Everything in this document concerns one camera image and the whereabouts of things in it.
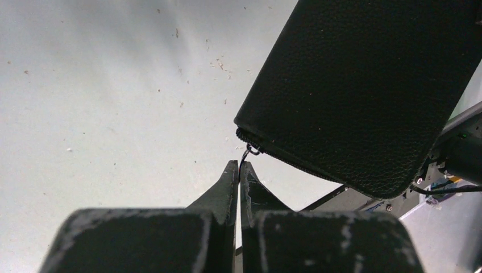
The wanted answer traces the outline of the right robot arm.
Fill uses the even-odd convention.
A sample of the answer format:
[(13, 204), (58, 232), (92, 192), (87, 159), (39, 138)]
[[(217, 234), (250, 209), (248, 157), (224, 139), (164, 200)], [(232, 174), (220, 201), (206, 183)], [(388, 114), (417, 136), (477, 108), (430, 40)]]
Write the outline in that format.
[(407, 193), (481, 192), (481, 103), (449, 120)]

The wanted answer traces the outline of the black zippered tool case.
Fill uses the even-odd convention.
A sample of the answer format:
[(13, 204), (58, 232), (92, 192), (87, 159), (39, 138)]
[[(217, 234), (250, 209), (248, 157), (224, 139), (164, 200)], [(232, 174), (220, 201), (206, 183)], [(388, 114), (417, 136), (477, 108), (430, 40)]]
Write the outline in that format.
[(481, 62), (480, 1), (298, 1), (234, 122), (255, 149), (401, 195)]

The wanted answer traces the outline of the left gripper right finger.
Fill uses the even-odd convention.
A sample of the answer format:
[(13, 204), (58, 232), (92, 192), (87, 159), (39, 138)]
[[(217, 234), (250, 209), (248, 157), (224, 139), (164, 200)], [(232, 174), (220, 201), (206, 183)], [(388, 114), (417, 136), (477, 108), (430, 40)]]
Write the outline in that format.
[(295, 212), (240, 167), (244, 272), (423, 272), (409, 233), (380, 212)]

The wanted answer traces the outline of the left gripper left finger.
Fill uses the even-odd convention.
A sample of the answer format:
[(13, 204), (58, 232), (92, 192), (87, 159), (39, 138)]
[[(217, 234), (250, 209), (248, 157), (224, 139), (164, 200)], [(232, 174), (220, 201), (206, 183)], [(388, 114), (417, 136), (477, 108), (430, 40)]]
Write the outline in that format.
[(41, 272), (233, 272), (239, 167), (186, 208), (86, 208), (59, 228)]

